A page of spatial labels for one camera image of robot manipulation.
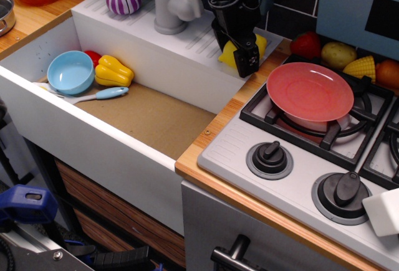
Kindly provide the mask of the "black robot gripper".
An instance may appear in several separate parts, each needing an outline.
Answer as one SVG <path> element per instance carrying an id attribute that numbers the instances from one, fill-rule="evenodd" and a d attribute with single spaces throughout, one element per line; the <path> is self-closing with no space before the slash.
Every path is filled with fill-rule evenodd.
<path id="1" fill-rule="evenodd" d="M 259 49 L 254 43 L 254 27 L 261 20 L 262 0 L 207 0 L 214 14 L 212 28 L 221 51 L 228 42 L 238 49 L 233 52 L 241 78 L 259 70 Z"/>

